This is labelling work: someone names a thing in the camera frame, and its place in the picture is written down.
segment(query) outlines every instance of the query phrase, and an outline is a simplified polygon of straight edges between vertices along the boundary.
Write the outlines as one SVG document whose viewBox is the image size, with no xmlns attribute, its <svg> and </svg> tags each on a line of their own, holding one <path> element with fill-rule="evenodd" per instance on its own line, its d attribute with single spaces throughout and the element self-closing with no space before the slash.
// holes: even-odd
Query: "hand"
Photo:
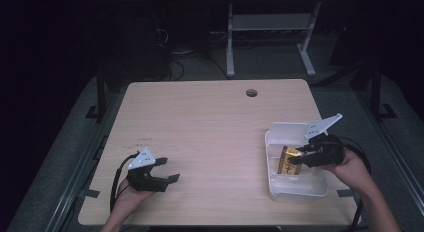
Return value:
<svg viewBox="0 0 424 232">
<path fill-rule="evenodd" d="M 353 151 L 344 148 L 343 153 L 345 159 L 341 164 L 325 165 L 321 168 L 331 171 L 340 181 L 358 191 L 369 216 L 370 231 L 401 231 L 365 164 Z"/>
<path fill-rule="evenodd" d="M 155 193 L 156 192 L 152 191 L 137 191 L 129 185 L 127 179 L 124 179 L 121 184 L 119 184 L 115 206 L 101 231 L 119 231 L 119 228 L 128 216 L 130 216 L 144 200 Z"/>
<path fill-rule="evenodd" d="M 341 164 L 324 165 L 321 168 L 332 172 L 340 181 L 358 192 L 374 186 L 371 175 L 358 155 L 346 148 L 343 153 L 345 158 Z"/>
</svg>

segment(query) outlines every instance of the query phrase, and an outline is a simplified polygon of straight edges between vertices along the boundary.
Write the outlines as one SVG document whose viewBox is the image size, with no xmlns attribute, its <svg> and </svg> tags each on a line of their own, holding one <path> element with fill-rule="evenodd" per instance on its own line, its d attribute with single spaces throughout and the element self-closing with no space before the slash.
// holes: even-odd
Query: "wooden table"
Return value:
<svg viewBox="0 0 424 232">
<path fill-rule="evenodd" d="M 247 96 L 249 89 L 258 95 Z M 320 119 L 303 80 L 133 83 L 90 186 L 100 193 L 86 197 L 79 222 L 106 221 L 116 169 L 149 146 L 156 158 L 168 158 L 152 175 L 181 177 L 147 200 L 128 224 L 348 225 L 356 204 L 338 196 L 337 190 L 348 188 L 329 172 L 328 195 L 313 202 L 276 202 L 268 194 L 265 132 L 277 121 Z"/>
</svg>

